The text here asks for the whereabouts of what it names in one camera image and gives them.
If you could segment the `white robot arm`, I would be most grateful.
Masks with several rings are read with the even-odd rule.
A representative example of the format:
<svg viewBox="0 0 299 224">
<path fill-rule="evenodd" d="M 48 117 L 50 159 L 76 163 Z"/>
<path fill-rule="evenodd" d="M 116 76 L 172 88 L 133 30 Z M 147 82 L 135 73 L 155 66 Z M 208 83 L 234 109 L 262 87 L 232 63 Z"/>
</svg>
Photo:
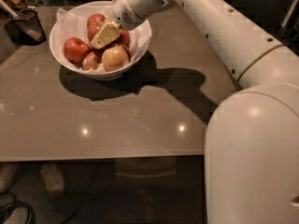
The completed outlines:
<svg viewBox="0 0 299 224">
<path fill-rule="evenodd" d="M 241 90 L 206 129 L 207 224 L 299 224 L 299 58 L 223 0 L 113 0 L 103 43 L 177 3 Z"/>
</svg>

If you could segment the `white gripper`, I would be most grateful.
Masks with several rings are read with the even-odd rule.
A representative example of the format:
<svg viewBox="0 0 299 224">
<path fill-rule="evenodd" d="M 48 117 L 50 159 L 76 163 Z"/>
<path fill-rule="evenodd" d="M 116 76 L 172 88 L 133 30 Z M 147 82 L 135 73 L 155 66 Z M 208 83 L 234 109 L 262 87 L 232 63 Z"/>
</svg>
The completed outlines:
<svg viewBox="0 0 299 224">
<path fill-rule="evenodd" d="M 141 25 L 146 19 L 139 13 L 142 0 L 113 0 L 110 18 L 103 24 L 100 31 L 93 37 L 91 45 L 95 49 L 102 49 L 121 35 L 120 28 L 131 31 Z"/>
</svg>

